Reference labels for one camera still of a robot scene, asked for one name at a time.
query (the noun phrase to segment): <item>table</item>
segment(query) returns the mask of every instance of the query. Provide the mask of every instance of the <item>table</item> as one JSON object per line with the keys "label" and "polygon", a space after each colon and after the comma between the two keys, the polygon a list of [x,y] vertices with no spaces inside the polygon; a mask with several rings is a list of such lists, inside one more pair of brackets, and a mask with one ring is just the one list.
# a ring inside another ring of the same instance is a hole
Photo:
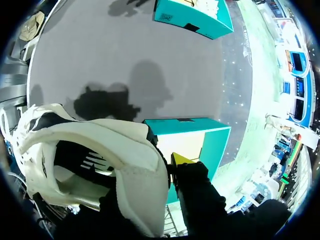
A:
{"label": "table", "polygon": [[33,53],[28,105],[60,103],[79,120],[214,118],[232,126],[222,164],[233,161],[252,69],[240,10],[228,5],[234,33],[211,40],[153,21],[155,0],[64,1]]}

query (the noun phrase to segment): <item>display screen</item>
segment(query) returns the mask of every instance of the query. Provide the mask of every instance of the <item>display screen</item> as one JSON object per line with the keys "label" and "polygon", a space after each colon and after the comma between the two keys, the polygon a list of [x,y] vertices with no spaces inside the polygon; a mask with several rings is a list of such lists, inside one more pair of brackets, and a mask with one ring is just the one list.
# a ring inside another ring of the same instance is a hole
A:
{"label": "display screen", "polygon": [[304,101],[300,99],[296,99],[294,118],[297,120],[302,120],[303,115],[304,115]]}
{"label": "display screen", "polygon": [[303,72],[301,58],[299,53],[292,53],[294,69]]}
{"label": "display screen", "polygon": [[304,79],[301,77],[296,77],[296,95],[298,97],[303,98],[305,96],[305,85],[304,85]]}
{"label": "display screen", "polygon": [[254,200],[256,200],[256,202],[257,202],[258,204],[261,204],[264,199],[265,199],[265,197],[264,197],[262,194],[259,193],[259,194],[255,197]]}

